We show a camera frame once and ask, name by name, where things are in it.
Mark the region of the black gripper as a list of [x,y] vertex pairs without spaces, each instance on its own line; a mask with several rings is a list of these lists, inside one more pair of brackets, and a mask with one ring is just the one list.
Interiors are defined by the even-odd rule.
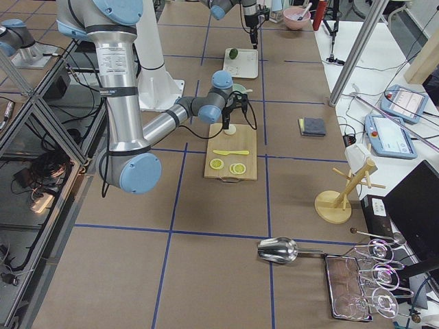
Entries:
[[252,48],[257,49],[258,45],[258,35],[254,32],[258,25],[258,15],[256,5],[243,5],[244,11],[244,21],[247,27],[247,31],[250,34],[250,41],[252,43]]
[[222,110],[222,130],[230,129],[230,114],[235,108],[235,98],[230,97]]

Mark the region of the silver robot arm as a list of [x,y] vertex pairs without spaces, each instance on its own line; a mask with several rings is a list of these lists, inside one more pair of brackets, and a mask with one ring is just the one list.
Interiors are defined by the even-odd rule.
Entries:
[[222,20],[236,5],[240,9],[241,27],[249,35],[253,49],[258,47],[259,7],[256,1],[247,0],[201,0],[213,18]]
[[95,45],[100,87],[108,113],[107,148],[99,155],[105,184],[132,194],[153,189],[162,173],[151,146],[192,116],[215,123],[229,103],[233,79],[227,71],[213,74],[205,97],[183,97],[147,125],[141,124],[133,44],[142,1],[58,1],[58,30]]

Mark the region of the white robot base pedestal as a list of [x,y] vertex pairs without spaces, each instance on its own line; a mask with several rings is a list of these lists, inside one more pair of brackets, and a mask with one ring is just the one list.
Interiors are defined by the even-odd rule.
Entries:
[[153,2],[142,4],[134,43],[141,69],[137,78],[139,103],[142,111],[162,112],[182,96],[185,82],[173,79],[167,72]]

